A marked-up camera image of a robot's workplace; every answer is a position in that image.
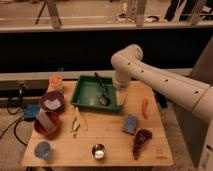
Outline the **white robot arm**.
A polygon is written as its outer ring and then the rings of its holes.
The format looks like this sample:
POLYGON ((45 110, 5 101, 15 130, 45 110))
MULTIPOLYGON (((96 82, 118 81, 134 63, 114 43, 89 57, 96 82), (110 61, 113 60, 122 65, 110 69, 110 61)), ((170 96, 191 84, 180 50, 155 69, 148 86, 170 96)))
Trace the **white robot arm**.
POLYGON ((198 171, 213 171, 213 86, 142 62, 142 48, 136 44, 114 53, 113 85, 126 89, 132 78, 139 80, 208 124, 198 171))

